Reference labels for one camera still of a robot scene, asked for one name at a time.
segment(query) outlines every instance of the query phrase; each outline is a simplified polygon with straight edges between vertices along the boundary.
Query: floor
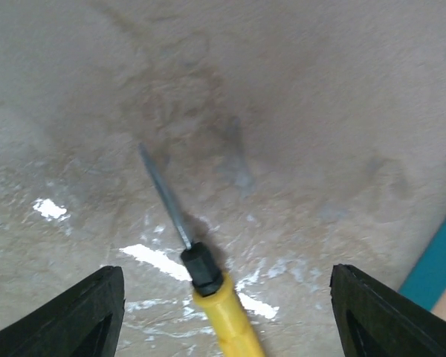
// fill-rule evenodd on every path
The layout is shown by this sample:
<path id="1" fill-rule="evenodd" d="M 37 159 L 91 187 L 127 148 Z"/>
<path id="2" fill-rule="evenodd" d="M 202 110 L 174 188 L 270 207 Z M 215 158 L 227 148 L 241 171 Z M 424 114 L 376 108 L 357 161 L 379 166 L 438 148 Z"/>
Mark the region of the floor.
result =
<path id="1" fill-rule="evenodd" d="M 217 356 L 145 142 L 270 356 L 341 356 L 446 215 L 446 0 L 0 0 L 0 329 L 104 265 L 118 356 Z"/>

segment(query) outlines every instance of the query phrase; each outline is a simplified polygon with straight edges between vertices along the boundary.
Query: screwdriver shaft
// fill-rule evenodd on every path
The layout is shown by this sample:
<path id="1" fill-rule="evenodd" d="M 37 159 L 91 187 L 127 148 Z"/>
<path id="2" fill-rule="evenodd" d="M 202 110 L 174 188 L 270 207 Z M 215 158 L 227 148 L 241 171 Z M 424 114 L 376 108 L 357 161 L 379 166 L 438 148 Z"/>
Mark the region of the screwdriver shaft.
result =
<path id="1" fill-rule="evenodd" d="M 173 225 L 175 226 L 178 235 L 184 241 L 185 247 L 187 249 L 191 249 L 193 244 L 193 233 L 185 223 L 184 215 L 177 198 L 165 182 L 162 175 L 158 172 L 157 165 L 150 157 L 150 154 L 147 151 L 145 145 L 142 143 L 139 144 L 139 153 L 144 165 L 146 166 L 147 171 L 150 174 L 150 177 L 152 178 L 152 181 L 154 182 L 155 188 L 157 189 L 158 194 L 160 195 L 162 202 L 167 209 L 170 218 L 172 219 Z"/>

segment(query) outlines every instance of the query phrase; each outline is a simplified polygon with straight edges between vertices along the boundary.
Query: yellow handle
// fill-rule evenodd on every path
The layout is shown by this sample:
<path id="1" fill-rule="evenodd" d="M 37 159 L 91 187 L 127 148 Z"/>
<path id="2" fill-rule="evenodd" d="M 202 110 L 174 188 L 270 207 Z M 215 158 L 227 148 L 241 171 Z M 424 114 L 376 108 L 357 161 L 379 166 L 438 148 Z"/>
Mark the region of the yellow handle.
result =
<path id="1" fill-rule="evenodd" d="M 264 357 L 230 275 L 223 273 L 223 278 L 223 285 L 215 294 L 202 297 L 194 291 L 193 300 L 207 314 L 226 357 Z"/>

